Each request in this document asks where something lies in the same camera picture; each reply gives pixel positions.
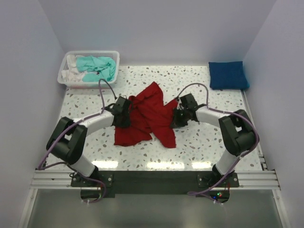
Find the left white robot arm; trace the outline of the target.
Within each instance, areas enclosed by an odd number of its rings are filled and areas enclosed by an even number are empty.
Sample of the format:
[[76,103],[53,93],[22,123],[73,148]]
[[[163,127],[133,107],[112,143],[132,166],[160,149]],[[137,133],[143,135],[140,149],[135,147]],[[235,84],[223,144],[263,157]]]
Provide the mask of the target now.
[[120,96],[115,103],[102,108],[98,113],[79,119],[62,117],[46,145],[47,152],[84,177],[100,179],[98,168],[83,155],[86,137],[107,127],[129,127],[132,107],[130,100]]

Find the red t shirt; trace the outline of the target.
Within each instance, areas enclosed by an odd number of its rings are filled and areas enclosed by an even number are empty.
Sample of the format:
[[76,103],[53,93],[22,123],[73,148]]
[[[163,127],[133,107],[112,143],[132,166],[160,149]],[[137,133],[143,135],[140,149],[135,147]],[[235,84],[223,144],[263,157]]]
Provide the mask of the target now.
[[170,124],[178,102],[173,99],[164,104],[163,91],[156,82],[152,82],[138,95],[130,96],[129,100],[133,104],[130,109],[131,126],[115,128],[114,145],[133,146],[151,140],[151,134],[154,134],[165,148],[175,148],[175,133]]

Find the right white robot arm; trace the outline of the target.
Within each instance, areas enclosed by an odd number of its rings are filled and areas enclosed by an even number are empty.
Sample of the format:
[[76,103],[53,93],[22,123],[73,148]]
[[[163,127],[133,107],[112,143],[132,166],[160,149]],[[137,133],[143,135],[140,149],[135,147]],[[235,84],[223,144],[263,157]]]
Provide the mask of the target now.
[[170,128],[188,125],[188,121],[207,123],[218,127],[221,131],[225,150],[220,160],[213,165],[211,174],[204,181],[212,186],[233,173],[236,164],[245,153],[254,149],[259,136],[245,110],[224,112],[198,104],[192,94],[177,97],[178,105],[173,109]]

